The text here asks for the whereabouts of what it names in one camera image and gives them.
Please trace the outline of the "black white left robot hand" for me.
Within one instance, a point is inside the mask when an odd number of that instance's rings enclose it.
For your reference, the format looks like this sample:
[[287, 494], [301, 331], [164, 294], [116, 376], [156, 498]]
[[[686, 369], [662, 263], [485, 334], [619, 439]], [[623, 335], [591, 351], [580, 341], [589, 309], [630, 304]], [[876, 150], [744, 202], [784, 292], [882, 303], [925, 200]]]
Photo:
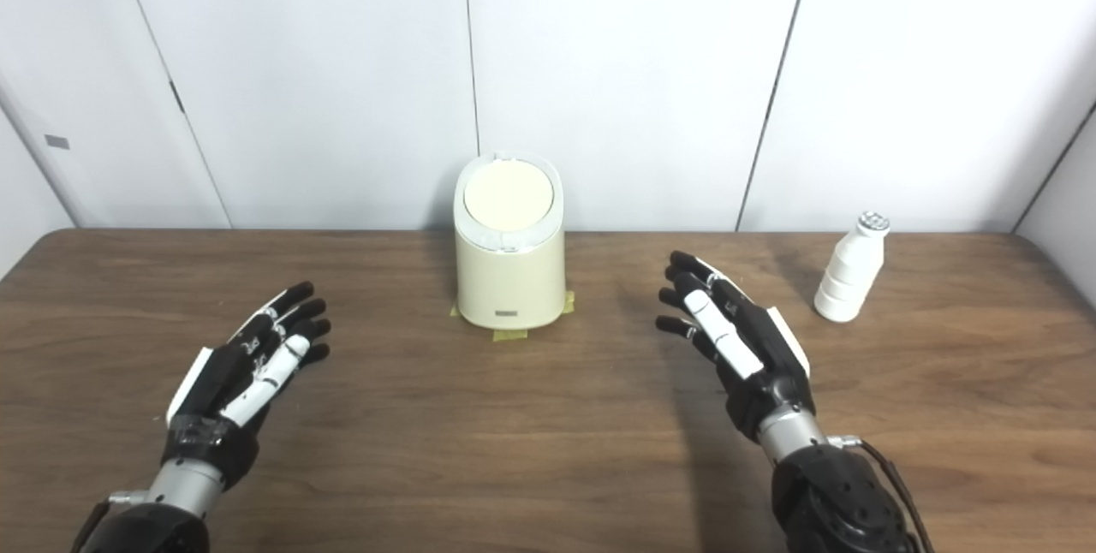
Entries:
[[326, 300], [297, 283], [251, 314], [222, 346], [203, 348], [167, 412], [161, 462], [199, 461], [230, 491], [254, 466], [271, 402], [331, 353]]

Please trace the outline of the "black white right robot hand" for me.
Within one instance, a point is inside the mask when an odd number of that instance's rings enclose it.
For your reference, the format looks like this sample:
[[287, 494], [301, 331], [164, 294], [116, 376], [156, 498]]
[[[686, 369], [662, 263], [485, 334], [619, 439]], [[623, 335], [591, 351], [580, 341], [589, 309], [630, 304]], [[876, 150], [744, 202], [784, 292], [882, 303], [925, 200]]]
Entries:
[[809, 362], [778, 310], [757, 304], [723, 272], [673, 250], [664, 272], [670, 287], [658, 299], [682, 316], [660, 315], [655, 327], [689, 339], [713, 362], [727, 393], [724, 410], [752, 443], [780, 408], [815, 413]]

